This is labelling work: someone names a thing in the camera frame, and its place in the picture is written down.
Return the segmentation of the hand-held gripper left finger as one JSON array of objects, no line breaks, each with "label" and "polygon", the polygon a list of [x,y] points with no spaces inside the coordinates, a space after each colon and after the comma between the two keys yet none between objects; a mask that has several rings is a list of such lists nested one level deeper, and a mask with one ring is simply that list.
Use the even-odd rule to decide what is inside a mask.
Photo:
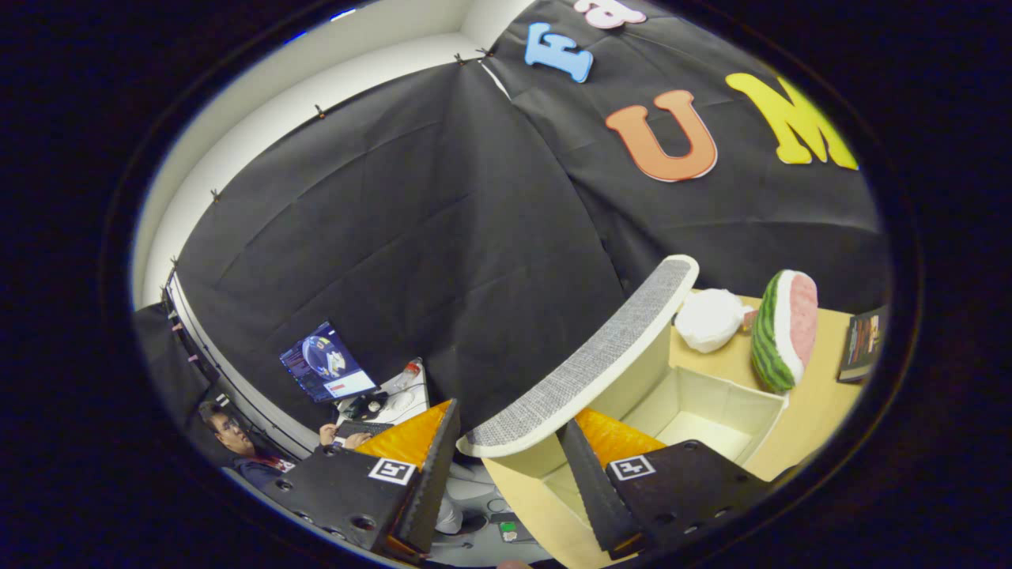
[{"label": "hand-held gripper left finger", "polygon": [[431,550],[459,429],[451,399],[355,450],[318,449],[263,492],[348,546],[416,564]]}]

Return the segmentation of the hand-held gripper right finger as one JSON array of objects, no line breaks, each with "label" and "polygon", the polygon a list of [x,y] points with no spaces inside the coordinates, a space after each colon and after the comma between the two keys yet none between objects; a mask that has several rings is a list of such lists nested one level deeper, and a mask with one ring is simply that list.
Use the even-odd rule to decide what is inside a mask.
[{"label": "hand-held gripper right finger", "polygon": [[611,558],[690,547],[774,489],[700,440],[664,444],[590,408],[559,429],[559,442]]}]

